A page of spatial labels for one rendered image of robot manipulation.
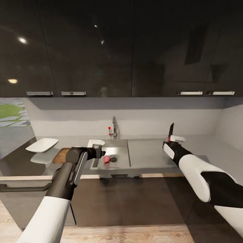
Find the cutting board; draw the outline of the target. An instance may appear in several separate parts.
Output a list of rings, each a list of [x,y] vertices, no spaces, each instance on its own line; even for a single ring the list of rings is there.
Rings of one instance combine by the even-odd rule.
[[[54,157],[54,159],[52,160],[53,163],[65,163],[66,162],[66,154],[67,152],[71,149],[71,147],[69,148],[62,148],[58,154]]]

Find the parer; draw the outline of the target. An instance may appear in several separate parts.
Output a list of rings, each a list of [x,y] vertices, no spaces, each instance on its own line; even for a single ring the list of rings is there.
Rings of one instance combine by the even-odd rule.
[[[170,130],[169,130],[169,135],[168,135],[168,142],[170,142],[170,136],[173,133],[173,124],[170,126]]]

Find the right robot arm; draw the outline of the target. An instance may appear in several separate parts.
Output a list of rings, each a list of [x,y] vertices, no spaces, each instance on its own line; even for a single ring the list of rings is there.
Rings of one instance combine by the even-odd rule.
[[[203,202],[209,202],[243,237],[243,186],[227,172],[195,156],[179,144],[183,137],[171,135],[163,142],[165,153],[181,169]]]

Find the vidalia onion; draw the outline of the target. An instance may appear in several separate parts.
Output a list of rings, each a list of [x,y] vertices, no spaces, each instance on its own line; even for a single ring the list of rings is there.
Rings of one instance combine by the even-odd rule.
[[[110,157],[109,156],[105,156],[104,157],[104,163],[106,162],[106,163],[108,163],[110,161]]]

